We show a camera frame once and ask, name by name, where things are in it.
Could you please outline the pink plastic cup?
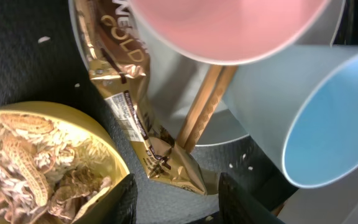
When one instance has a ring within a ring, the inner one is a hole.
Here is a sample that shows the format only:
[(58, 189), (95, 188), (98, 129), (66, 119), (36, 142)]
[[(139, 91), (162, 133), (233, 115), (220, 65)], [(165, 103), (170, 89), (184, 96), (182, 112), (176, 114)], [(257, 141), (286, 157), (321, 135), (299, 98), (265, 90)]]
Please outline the pink plastic cup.
[(293, 44), (327, 8), (327, 0), (130, 0), (158, 40), (204, 63), (240, 65)]

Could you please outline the light blue plastic cup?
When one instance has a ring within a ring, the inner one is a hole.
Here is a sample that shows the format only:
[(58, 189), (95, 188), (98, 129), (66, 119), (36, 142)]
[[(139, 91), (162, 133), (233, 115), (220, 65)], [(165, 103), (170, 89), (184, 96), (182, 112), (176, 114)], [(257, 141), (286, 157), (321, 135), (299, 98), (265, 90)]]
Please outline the light blue plastic cup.
[(224, 102), (298, 188), (358, 168), (358, 46), (295, 45), (242, 65)]

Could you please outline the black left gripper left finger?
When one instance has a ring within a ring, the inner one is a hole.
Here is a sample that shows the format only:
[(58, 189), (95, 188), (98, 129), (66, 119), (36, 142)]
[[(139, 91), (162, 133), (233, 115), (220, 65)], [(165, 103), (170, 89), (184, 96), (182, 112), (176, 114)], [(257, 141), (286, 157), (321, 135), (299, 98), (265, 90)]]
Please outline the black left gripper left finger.
[(137, 184), (135, 175), (129, 174), (108, 194), (107, 213), (103, 224), (136, 224)]

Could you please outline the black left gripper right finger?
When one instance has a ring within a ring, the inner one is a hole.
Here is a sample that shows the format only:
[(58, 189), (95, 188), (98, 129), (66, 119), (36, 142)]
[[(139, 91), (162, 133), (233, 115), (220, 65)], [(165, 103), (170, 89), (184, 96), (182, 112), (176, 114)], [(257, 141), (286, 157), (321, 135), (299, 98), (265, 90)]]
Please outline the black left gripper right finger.
[(229, 224), (284, 224), (229, 174), (219, 177), (219, 214)]

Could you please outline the gold snack wrapper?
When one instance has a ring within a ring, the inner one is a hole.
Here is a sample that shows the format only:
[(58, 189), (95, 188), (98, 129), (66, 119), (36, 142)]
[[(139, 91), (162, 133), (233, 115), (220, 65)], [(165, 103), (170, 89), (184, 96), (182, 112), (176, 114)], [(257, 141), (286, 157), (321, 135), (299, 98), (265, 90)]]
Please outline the gold snack wrapper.
[(217, 194), (217, 173), (202, 169), (155, 118), (147, 96), (150, 55), (129, 3), (73, 0), (70, 11), (89, 79), (109, 105), (146, 176), (197, 194)]

